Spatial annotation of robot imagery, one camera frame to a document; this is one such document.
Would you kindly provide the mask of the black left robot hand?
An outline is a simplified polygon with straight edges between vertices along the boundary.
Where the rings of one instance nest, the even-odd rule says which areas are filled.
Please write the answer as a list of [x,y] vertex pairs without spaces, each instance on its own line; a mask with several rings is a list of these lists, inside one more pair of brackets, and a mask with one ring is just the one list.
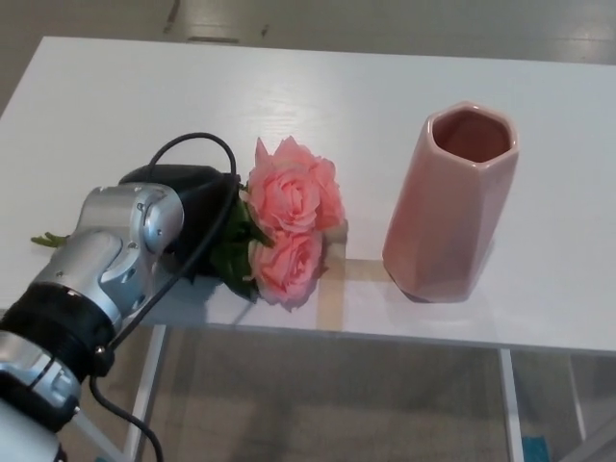
[[184,225],[163,258],[164,269],[175,273],[222,214],[224,199],[235,189],[236,180],[230,173],[222,173],[214,167],[156,165],[152,173],[146,166],[139,167],[124,175],[119,182],[162,184],[178,193],[185,212]]

